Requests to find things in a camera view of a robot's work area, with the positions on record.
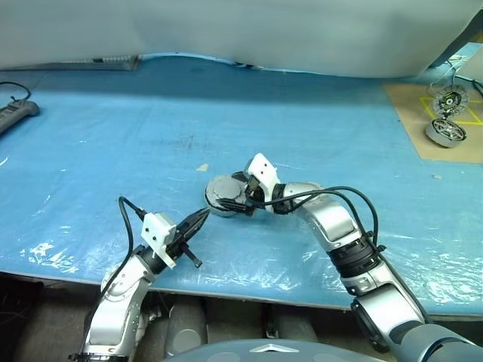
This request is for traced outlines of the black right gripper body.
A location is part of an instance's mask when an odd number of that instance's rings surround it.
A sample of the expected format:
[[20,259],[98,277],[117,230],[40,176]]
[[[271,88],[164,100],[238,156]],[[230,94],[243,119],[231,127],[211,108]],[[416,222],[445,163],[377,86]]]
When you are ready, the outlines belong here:
[[245,210],[243,214],[252,216],[264,200],[264,192],[258,179],[254,176],[245,175]]

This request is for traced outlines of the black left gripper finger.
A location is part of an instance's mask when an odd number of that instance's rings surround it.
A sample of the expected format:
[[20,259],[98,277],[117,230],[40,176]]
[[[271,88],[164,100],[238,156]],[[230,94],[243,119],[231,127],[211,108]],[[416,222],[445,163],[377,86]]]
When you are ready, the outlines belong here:
[[208,216],[209,210],[197,210],[191,213],[180,223],[180,232],[190,232],[192,230],[197,232],[203,226]]
[[208,211],[196,211],[183,221],[183,238],[188,241],[193,235],[195,235],[201,227],[205,224],[206,219],[209,216]]

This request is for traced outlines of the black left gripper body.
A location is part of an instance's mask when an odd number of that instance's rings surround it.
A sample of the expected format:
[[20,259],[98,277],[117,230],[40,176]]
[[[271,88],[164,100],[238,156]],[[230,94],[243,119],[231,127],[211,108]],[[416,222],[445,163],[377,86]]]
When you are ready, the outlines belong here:
[[202,261],[189,249],[188,242],[184,240],[183,233],[177,230],[174,241],[168,246],[168,255],[174,261],[178,260],[182,255],[186,255],[194,266],[199,268],[202,265]]

